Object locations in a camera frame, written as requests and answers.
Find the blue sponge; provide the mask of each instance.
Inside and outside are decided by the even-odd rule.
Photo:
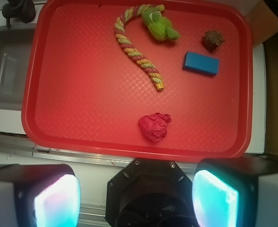
[[[218,74],[219,59],[187,52],[184,57],[183,69],[214,76]]]

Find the textured tray surface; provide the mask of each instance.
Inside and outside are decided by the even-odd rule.
[[[39,85],[35,111],[26,117],[44,138],[49,136],[48,146],[57,138],[73,139],[64,146],[69,149],[95,141],[104,142],[104,148],[111,148],[107,143],[130,145],[135,151],[144,146],[148,153],[154,147],[171,148],[174,155],[180,150],[189,156],[199,151],[201,157],[229,150],[241,127],[239,102],[245,91],[240,90],[240,76],[248,77],[240,75],[237,27],[225,17],[166,9],[163,16],[181,38],[158,43],[141,18],[128,22],[127,37],[163,76],[165,89],[157,92],[114,37],[115,20],[128,8],[72,3],[53,12],[40,56],[41,72],[28,75],[39,77]],[[221,31],[226,40],[213,53],[202,45],[208,30]],[[218,74],[209,77],[183,70],[187,51],[218,58]],[[172,122],[167,137],[152,143],[141,134],[138,120],[157,112],[170,114]]]

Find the green stuffed frog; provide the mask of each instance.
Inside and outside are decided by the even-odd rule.
[[[159,8],[148,8],[142,13],[142,18],[152,36],[158,41],[167,39],[175,41],[180,38],[180,34],[173,30],[171,21],[162,16]]]

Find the striped rope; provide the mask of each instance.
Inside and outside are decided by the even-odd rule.
[[[156,69],[155,65],[146,57],[144,57],[129,41],[129,39],[125,36],[124,26],[125,24],[134,17],[142,15],[142,13],[150,7],[157,7],[159,11],[164,11],[164,5],[141,5],[136,7],[131,7],[127,9],[124,14],[120,17],[117,17],[117,21],[115,23],[115,36],[117,41],[120,43],[121,48],[128,54],[128,56],[135,61],[144,71],[151,77],[151,80],[154,82],[158,91],[162,91],[164,89],[164,85],[162,82],[162,77],[159,74],[159,71]]]

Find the metal sink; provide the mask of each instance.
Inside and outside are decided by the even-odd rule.
[[[0,109],[21,110],[35,26],[0,26]]]

